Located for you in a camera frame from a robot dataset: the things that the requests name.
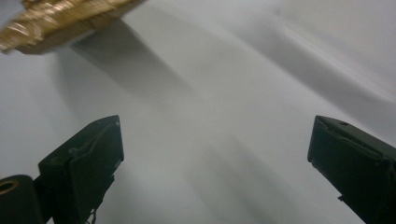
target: white surface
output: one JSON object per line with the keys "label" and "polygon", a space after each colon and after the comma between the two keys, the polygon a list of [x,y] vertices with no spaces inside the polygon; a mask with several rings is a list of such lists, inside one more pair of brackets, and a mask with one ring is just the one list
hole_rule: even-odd
{"label": "white surface", "polygon": [[71,48],[1,55],[0,176],[37,176],[119,114],[125,162],[97,223],[362,223],[306,154],[316,114],[396,146],[396,14],[333,2],[151,0]]}

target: round hole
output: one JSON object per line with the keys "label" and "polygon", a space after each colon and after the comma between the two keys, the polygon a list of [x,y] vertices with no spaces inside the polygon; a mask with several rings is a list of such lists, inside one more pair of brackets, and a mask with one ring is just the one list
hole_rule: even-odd
{"label": "round hole", "polygon": [[0,195],[14,190],[19,184],[20,182],[18,180],[8,180],[0,183]]}

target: gold metallic object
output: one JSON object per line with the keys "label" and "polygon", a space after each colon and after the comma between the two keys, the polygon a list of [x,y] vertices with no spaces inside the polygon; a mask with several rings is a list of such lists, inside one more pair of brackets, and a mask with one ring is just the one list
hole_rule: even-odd
{"label": "gold metallic object", "polygon": [[41,54],[98,31],[144,0],[22,0],[25,11],[0,31],[0,50]]}

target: gold object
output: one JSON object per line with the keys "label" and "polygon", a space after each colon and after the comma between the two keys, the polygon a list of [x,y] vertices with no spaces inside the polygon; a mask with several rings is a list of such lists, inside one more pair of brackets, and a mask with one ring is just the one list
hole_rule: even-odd
{"label": "gold object", "polygon": [[25,11],[0,31],[0,50],[41,54],[98,31],[144,0],[22,0]]}

